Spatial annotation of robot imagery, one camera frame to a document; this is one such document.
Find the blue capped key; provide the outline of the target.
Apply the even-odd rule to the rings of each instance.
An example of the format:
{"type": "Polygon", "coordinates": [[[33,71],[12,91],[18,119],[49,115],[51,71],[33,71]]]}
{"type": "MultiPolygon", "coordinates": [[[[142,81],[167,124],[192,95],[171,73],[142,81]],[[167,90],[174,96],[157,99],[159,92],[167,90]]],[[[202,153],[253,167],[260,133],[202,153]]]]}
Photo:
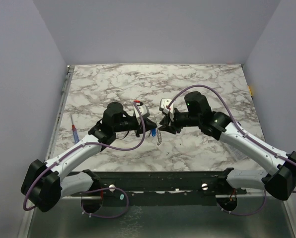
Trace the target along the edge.
{"type": "Polygon", "coordinates": [[[155,128],[153,128],[153,129],[151,130],[151,136],[152,136],[152,137],[155,137],[155,136],[156,136],[156,129],[155,129],[155,128]]]}

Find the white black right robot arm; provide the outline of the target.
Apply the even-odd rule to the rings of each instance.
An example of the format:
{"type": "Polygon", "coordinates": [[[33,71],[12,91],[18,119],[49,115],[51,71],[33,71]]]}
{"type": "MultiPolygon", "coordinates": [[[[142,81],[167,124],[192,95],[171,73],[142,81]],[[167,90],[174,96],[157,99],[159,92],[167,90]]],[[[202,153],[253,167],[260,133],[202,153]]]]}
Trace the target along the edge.
{"type": "Polygon", "coordinates": [[[178,111],[170,99],[161,99],[159,109],[164,114],[161,131],[177,134],[184,127],[198,127],[203,134],[234,147],[262,167],[259,171],[231,170],[217,182],[221,193],[253,188],[265,190],[282,201],[290,197],[296,187],[295,151],[288,154],[277,149],[235,125],[230,116],[212,111],[200,92],[190,92],[184,100],[187,112],[178,111]]]}

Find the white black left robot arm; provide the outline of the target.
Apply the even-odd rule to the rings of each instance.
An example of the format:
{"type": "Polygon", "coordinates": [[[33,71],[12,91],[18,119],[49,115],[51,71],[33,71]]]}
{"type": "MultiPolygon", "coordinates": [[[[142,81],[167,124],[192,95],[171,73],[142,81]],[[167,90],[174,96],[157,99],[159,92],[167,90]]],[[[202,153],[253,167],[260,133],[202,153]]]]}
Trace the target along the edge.
{"type": "Polygon", "coordinates": [[[149,119],[148,107],[140,101],[133,102],[134,113],[128,115],[121,103],[110,103],[95,126],[77,144],[66,152],[46,162],[33,161],[28,168],[21,186],[25,196],[23,209],[30,211],[27,201],[42,212],[53,208],[60,198],[80,191],[92,196],[98,192],[99,184],[89,172],[82,172],[68,178],[68,174],[82,162],[102,152],[106,148],[117,150],[111,144],[118,132],[134,131],[136,137],[144,138],[146,132],[157,125],[149,119]]]}

